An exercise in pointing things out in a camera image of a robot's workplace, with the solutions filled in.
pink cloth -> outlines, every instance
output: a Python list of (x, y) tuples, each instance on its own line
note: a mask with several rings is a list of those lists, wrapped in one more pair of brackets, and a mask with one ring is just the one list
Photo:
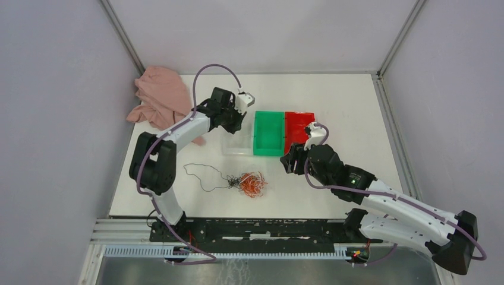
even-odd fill
[[(132, 123), (148, 120), (151, 126), (164, 130), (186, 117), (192, 109), (187, 87), (173, 70), (149, 66), (144, 74), (135, 79), (136, 96), (143, 104), (136, 106), (126, 118)], [(193, 143), (205, 144), (202, 137)]]

red bin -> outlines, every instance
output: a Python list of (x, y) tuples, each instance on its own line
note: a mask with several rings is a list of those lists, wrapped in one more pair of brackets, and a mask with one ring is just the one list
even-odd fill
[(285, 112), (285, 149), (289, 151), (292, 143), (306, 143), (308, 135), (304, 128), (315, 122), (314, 113)]

white tabletop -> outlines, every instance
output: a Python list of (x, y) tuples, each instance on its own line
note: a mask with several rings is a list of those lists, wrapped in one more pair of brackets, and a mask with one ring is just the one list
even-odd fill
[[(193, 75), (182, 76), (188, 87), (193, 78)], [(363, 168), (401, 191), (370, 75), (275, 74), (240, 75), (239, 78), (245, 90), (256, 98), (246, 117), (248, 120), (256, 110), (313, 112), (316, 120), (329, 128), (327, 143), (346, 164)], [(230, 75), (202, 75), (196, 88), (198, 103), (210, 97), (214, 87), (237, 89)], [(138, 135), (144, 131), (159, 132), (147, 122), (135, 126), (112, 201), (111, 216), (146, 216), (153, 210), (150, 200), (137, 193), (135, 182), (128, 176)], [(206, 145), (190, 144), (178, 153), (174, 190), (188, 217), (344, 219), (345, 213), (357, 206), (339, 200), (330, 190), (310, 188), (303, 176), (287, 175), (278, 157), (222, 155), (224, 133), (222, 128), (214, 129), (204, 135)], [(204, 192), (196, 177), (186, 175), (183, 165), (187, 163), (212, 165), (224, 176), (261, 171), (269, 184), (262, 197), (253, 199), (237, 189)], [(201, 177), (206, 189), (226, 185), (209, 167), (188, 166), (187, 169)]]

silver metal floor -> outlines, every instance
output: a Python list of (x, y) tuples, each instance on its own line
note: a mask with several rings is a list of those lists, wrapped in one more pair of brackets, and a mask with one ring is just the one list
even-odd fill
[[(388, 250), (373, 248), (371, 260)], [(406, 248), (366, 268), (352, 268), (341, 260), (223, 259), (215, 264), (172, 266), (160, 258), (105, 257), (98, 280), (101, 285), (440, 284), (433, 263)]]

plastic container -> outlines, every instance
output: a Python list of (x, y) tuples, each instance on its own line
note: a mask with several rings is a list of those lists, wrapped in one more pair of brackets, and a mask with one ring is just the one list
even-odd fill
[(253, 156), (254, 155), (254, 115), (247, 114), (241, 123), (241, 130), (234, 135), (223, 132), (221, 149), (224, 155)]
[(283, 156), (285, 148), (285, 114), (256, 111), (254, 120), (254, 155)]
[(315, 122), (314, 113), (285, 112), (285, 148), (287, 153), (292, 143), (306, 143), (308, 135), (304, 128)]

